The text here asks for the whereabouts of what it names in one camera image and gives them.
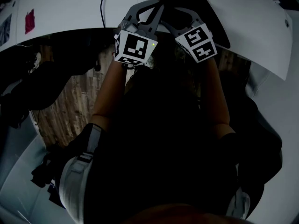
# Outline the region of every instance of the forearm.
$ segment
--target forearm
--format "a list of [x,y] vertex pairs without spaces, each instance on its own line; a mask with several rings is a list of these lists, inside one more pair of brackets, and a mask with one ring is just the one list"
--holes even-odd
[[126,73],[127,70],[121,67],[120,62],[111,62],[94,105],[92,123],[104,129],[109,128],[124,95]]
[[201,107],[211,126],[229,125],[228,106],[214,58],[202,64]]

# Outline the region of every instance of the person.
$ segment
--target person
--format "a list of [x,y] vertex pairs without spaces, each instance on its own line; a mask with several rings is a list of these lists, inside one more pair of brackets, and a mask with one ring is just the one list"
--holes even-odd
[[[248,223],[225,216],[239,188],[239,142],[216,61],[197,64],[200,108],[171,66],[140,66],[125,94],[127,70],[111,62],[90,123],[57,174],[62,204],[78,223]],[[77,159],[70,150],[79,150]],[[86,181],[71,177],[83,162]]]

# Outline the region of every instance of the red sticker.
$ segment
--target red sticker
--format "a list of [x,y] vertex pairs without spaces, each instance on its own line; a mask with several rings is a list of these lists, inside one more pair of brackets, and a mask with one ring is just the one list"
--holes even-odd
[[25,17],[25,34],[32,31],[34,27],[34,9],[32,9],[31,12],[27,13]]

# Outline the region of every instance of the black cable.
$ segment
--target black cable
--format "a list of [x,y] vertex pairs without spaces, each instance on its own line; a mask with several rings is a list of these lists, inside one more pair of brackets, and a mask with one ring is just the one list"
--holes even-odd
[[103,12],[102,12],[102,4],[103,4],[103,0],[101,0],[100,10],[101,10],[101,17],[102,17],[103,26],[104,26],[104,28],[105,28],[106,26],[105,26],[104,17],[103,17]]

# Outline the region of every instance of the wooden panel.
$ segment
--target wooden panel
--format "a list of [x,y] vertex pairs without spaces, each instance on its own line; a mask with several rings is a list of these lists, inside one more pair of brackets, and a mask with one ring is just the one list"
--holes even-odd
[[[40,50],[43,62],[53,61],[51,47],[41,46]],[[112,51],[114,46],[101,52],[100,72],[91,69],[84,75],[72,76],[55,103],[44,110],[33,111],[47,146],[55,143],[62,147],[67,146],[88,123],[98,91],[113,58]]]

